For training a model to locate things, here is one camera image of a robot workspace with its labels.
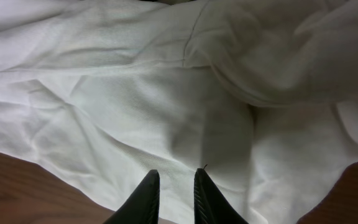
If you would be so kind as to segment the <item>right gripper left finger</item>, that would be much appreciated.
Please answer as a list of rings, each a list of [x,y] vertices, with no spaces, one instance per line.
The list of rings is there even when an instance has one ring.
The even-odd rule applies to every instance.
[[[157,224],[160,176],[150,170],[124,204],[103,224]]]

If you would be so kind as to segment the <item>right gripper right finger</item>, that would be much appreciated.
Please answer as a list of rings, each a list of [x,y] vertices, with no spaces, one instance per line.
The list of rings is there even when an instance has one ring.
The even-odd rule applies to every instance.
[[[195,224],[248,224],[202,168],[195,173],[194,214]]]

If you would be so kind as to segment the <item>white t-shirt with black tag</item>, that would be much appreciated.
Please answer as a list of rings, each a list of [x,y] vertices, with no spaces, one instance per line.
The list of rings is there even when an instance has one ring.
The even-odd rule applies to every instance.
[[[156,169],[177,223],[206,166],[295,223],[358,162],[358,1],[0,1],[0,152],[111,210]]]

